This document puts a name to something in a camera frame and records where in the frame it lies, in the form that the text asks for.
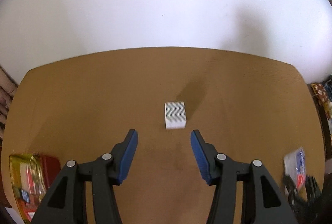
chevron pattern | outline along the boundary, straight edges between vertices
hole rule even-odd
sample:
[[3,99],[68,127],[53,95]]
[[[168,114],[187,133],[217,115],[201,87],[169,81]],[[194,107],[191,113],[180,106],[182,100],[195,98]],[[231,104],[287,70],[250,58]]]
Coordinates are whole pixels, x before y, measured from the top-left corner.
[[186,111],[184,102],[167,102],[165,103],[166,120],[170,122],[186,121]]

round metal joint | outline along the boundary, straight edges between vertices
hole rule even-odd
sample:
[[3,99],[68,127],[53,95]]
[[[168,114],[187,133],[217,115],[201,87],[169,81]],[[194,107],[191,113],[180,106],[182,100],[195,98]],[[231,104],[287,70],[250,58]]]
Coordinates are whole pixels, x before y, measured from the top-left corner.
[[66,165],[67,165],[69,168],[74,167],[75,164],[76,164],[76,162],[75,162],[74,160],[69,160],[69,161],[67,161],[67,163],[66,163]]
[[104,159],[104,160],[109,160],[109,159],[111,159],[111,157],[112,157],[112,155],[110,153],[105,153],[102,155],[102,159]]
[[220,154],[217,155],[217,159],[218,159],[218,160],[225,160],[225,159],[226,159],[226,155],[220,153]]
[[253,162],[252,162],[256,167],[261,167],[262,166],[262,162],[258,159],[255,159]]

white and blue package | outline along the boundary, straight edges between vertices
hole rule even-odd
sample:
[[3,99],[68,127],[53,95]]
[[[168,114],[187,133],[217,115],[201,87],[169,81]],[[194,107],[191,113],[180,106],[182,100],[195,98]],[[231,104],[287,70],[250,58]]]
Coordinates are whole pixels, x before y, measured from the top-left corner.
[[285,165],[285,175],[289,175],[297,189],[305,183],[305,156],[302,147],[287,154],[283,158]]

small white cube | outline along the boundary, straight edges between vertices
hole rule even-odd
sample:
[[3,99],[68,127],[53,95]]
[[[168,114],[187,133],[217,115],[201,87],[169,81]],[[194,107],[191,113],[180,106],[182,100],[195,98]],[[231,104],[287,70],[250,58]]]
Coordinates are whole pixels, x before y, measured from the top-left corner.
[[166,129],[184,128],[187,117],[184,102],[165,103],[165,124]]

brown table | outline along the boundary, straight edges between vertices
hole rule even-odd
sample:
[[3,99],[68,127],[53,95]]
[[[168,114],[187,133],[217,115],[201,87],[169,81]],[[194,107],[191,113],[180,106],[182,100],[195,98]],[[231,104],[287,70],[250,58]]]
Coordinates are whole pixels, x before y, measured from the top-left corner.
[[[168,131],[164,103],[174,100],[185,102],[187,125]],[[26,74],[2,149],[10,204],[17,209],[10,154],[44,152],[62,165],[69,159],[92,161],[130,128],[139,133],[138,148],[127,180],[115,187],[123,223],[206,222],[214,187],[200,177],[190,147],[193,129],[236,161],[262,160],[279,184],[283,156],[303,146],[307,172],[322,187],[322,132],[293,66],[229,51],[140,48],[71,58]],[[87,203],[92,223],[90,196]],[[240,210],[237,203],[234,223]]]

